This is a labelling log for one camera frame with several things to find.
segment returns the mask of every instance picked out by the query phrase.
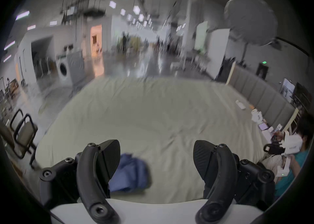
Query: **small white item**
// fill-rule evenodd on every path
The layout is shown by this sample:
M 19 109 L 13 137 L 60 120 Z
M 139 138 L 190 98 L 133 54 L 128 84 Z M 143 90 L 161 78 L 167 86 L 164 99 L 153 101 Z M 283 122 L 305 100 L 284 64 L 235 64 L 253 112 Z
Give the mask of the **small white item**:
M 277 128 L 276 128 L 276 132 L 277 132 L 277 131 L 280 131 L 281 128 L 282 128 L 282 125 L 281 125 L 281 124 L 278 124 L 278 126 L 277 126 Z
M 268 143 L 272 143 L 271 139 L 272 136 L 270 134 L 270 132 L 268 130 L 262 131 L 263 136 L 265 137 L 265 139 L 267 140 Z
M 257 109 L 253 109 L 252 112 L 252 121 L 257 124 L 262 124 L 263 122 L 263 116 L 261 112 L 258 112 Z
M 289 166 L 291 157 L 290 154 L 294 154 L 300 151 L 303 141 L 300 135 L 289 135 L 288 131 L 285 131 L 285 139 L 280 142 L 280 147 L 285 148 L 285 152 L 281 155 L 286 156 L 283 167 L 277 166 L 277 177 L 284 177 L 289 174 Z
M 240 107 L 240 109 L 245 110 L 244 104 L 242 104 L 239 100 L 236 101 L 236 104 Z

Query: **person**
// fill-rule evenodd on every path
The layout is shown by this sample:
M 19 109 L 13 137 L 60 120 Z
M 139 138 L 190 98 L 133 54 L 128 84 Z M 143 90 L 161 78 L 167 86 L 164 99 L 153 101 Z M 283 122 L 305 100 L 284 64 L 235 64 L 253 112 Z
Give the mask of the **person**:
M 281 132 L 276 133 L 278 138 L 282 138 Z M 310 114 L 303 115 L 297 125 L 296 134 L 302 138 L 302 147 L 300 152 L 290 155 L 290 171 L 285 177 L 278 177 L 275 181 L 275 198 L 281 196 L 286 189 L 289 187 L 291 182 L 299 174 L 301 167 L 306 159 L 308 150 L 310 147 L 311 140 L 314 135 L 314 117 Z M 277 174 L 277 166 L 282 164 L 282 156 L 275 155 L 262 161 L 262 164 L 266 169 L 272 170 L 273 173 Z
M 156 50 L 159 51 L 159 44 L 160 44 L 160 41 L 159 41 L 159 36 L 157 38 L 157 43 L 156 43 Z
M 170 37 L 168 41 L 168 45 L 167 45 L 167 51 L 169 51 L 170 49 L 171 41 L 172 41 L 172 38 Z
M 127 38 L 125 37 L 125 34 L 123 32 L 123 37 L 122 37 L 122 46 L 123 46 L 123 53 L 126 51 L 126 44 L 127 44 Z

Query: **fluorescent light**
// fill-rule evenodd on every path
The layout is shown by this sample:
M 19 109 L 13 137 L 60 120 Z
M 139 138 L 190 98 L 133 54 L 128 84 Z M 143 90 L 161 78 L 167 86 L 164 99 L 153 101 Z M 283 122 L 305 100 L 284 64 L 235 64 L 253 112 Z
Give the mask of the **fluorescent light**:
M 15 20 L 18 20 L 18 19 L 23 18 L 23 17 L 28 16 L 28 15 L 29 15 L 29 11 L 26 11 L 26 12 L 24 12 L 24 13 L 19 14 L 19 15 L 16 17 Z
M 135 14 L 138 15 L 140 11 L 141 11 L 141 10 L 140 10 L 139 6 L 134 6 L 134 7 L 133 7 L 133 12 L 134 12 Z
M 15 43 L 15 41 L 12 41 L 9 45 L 7 45 L 4 50 L 6 50 L 8 47 L 11 47 L 13 44 Z
M 117 5 L 116 2 L 114 2 L 112 0 L 109 2 L 109 6 L 112 7 L 113 9 L 116 8 L 116 5 Z
M 5 62 L 7 59 L 9 59 L 11 57 L 11 55 L 9 55 L 6 59 L 3 60 L 3 62 Z
M 163 26 L 162 26 L 162 29 L 161 29 L 161 30 L 163 30 L 163 29 L 164 29 L 164 26 L 165 26 L 165 24 L 166 24 L 166 21 L 167 21 L 167 20 L 165 20 L 165 22 L 164 22 L 164 24 L 163 24 Z
M 31 30 L 31 29 L 34 29 L 34 28 L 36 28 L 36 25 L 29 26 L 29 27 L 27 28 L 27 30 Z
M 139 21 L 142 22 L 143 20 L 144 20 L 144 15 L 143 15 L 143 14 L 140 14 L 140 15 L 139 15 Z

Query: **floor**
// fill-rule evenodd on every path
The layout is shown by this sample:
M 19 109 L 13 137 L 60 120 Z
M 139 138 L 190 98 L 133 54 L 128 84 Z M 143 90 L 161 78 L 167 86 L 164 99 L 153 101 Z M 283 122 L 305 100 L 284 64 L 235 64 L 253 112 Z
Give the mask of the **floor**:
M 55 121 L 58 113 L 86 84 L 99 76 L 106 77 L 174 77 L 210 80 L 206 74 L 201 74 L 189 62 L 186 63 L 185 71 L 171 69 L 171 63 L 179 61 L 174 55 L 166 52 L 155 52 L 148 48 L 137 54 L 99 54 L 84 60 L 86 78 L 75 87 L 63 87 L 57 73 L 51 73 L 37 80 L 37 84 L 19 88 L 16 98 L 13 99 L 14 112 L 21 108 L 29 113 L 33 122 L 38 125 L 34 143 L 37 145 L 50 125 Z M 29 166 L 30 155 L 24 159 L 17 159 L 14 154 L 10 155 L 18 163 L 23 172 L 26 186 L 39 198 L 38 180 L 40 168 L 34 161 L 35 169 Z

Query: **blue cloth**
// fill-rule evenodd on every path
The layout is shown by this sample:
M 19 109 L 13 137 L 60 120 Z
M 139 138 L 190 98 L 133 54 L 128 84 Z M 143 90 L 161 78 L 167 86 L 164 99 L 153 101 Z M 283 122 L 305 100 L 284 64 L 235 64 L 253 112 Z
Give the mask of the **blue cloth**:
M 145 189 L 148 184 L 148 170 L 143 160 L 132 158 L 132 154 L 122 154 L 119 166 L 109 181 L 111 192 L 131 192 L 134 189 Z
M 300 165 L 300 167 L 303 166 L 303 163 L 306 159 L 308 150 L 306 151 L 302 151 L 302 152 L 298 152 L 297 154 L 295 154 L 296 157 L 296 161 L 297 163 Z M 289 185 L 291 184 L 291 182 L 294 179 L 294 175 L 292 173 L 292 170 L 290 169 L 288 176 L 283 177 L 277 184 L 276 184 L 276 191 L 275 191 L 275 197 L 279 197 L 281 196 L 289 187 Z

